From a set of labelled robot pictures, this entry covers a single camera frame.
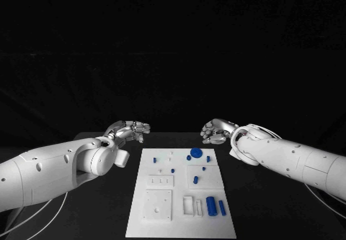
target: black table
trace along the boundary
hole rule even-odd
[[[82,132],[75,140],[101,135],[102,132]],[[237,160],[229,155],[229,140],[212,145],[202,143],[198,132],[152,132],[144,135],[144,143],[130,141],[121,148],[130,152],[126,168],[114,165],[107,175],[68,193],[59,215],[33,240],[126,239],[143,148],[193,147],[215,149],[239,240],[346,239],[346,231],[333,212],[304,184],[263,166],[251,166]],[[52,200],[39,215],[9,234],[7,240],[26,240],[45,227],[64,197]],[[43,205],[26,207],[17,222],[28,219]]]

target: blue block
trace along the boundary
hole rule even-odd
[[[222,216],[226,216],[226,211],[225,211],[222,200],[218,201],[218,204],[219,204],[219,209],[221,209]]]
[[[216,205],[215,205],[215,197],[209,196],[206,198],[206,207],[208,207],[208,215],[209,216],[216,216],[218,215],[218,211],[216,211]]]
[[[201,157],[202,157],[202,150],[198,148],[198,147],[195,147],[192,150],[190,150],[190,152],[189,152],[189,154],[196,158],[196,159],[199,159]]]

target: robotic hand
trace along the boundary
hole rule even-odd
[[[143,143],[150,125],[117,121],[104,136],[26,151],[0,164],[0,212],[43,203],[102,176],[113,165],[124,168],[127,141]]]
[[[205,144],[222,144],[229,138],[229,154],[238,160],[252,166],[263,165],[346,200],[345,156],[281,139],[261,126],[248,124],[239,127],[218,118],[205,124],[201,136]]]

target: blue disk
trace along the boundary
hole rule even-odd
[[[199,159],[199,158],[202,157],[202,150],[201,150],[198,147],[195,147],[195,148],[190,150],[190,155],[192,155],[196,159]]]

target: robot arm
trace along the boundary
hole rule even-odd
[[[127,141],[150,133],[150,125],[118,121],[104,136],[26,151],[0,164],[0,212],[43,203],[102,176],[113,165],[124,168]]]
[[[213,119],[203,127],[203,143],[222,144],[231,138],[229,154],[250,165],[278,174],[346,200],[346,157],[297,142],[273,137],[257,125],[239,127]]]

